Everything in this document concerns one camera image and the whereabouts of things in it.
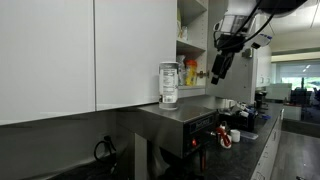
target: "open shelf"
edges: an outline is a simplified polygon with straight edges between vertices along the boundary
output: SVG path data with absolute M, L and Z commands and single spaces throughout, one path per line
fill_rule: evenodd
M 190 41 L 177 38 L 177 54 L 203 53 L 205 47 L 192 44 Z
M 179 86 L 179 90 L 184 90 L 184 89 L 204 89 L 206 86 Z
M 207 11 L 199 0 L 178 0 L 178 7 L 181 13 L 181 25 L 187 26 L 194 19 Z

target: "kitchen counter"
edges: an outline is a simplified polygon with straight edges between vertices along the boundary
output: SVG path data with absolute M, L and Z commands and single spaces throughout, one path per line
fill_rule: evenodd
M 255 120 L 255 130 L 253 133 L 259 135 L 255 140 L 241 137 L 239 143 L 232 143 L 231 149 L 224 149 L 216 141 L 207 146 L 207 169 L 202 175 L 206 180 L 246 180 L 250 179 L 259 158 L 264 150 L 269 135 L 275 125 L 276 119 L 282 109 L 282 104 L 268 103 L 268 110 L 263 110 L 265 114 L 271 116 L 269 120 L 259 117 Z M 191 163 L 194 169 L 199 167 L 199 159 L 194 159 Z M 91 165 L 76 168 L 75 170 L 63 173 L 52 180 L 62 179 L 113 179 L 110 175 L 110 165 L 104 166 L 98 162 Z
M 282 109 L 282 104 L 268 103 L 269 120 L 259 117 L 255 121 L 254 133 L 259 137 L 250 140 L 241 137 L 239 143 L 232 143 L 231 149 L 224 149 L 216 142 L 207 147 L 207 170 L 203 173 L 205 179 L 218 178 L 219 180 L 246 180 L 250 179 L 269 135 Z

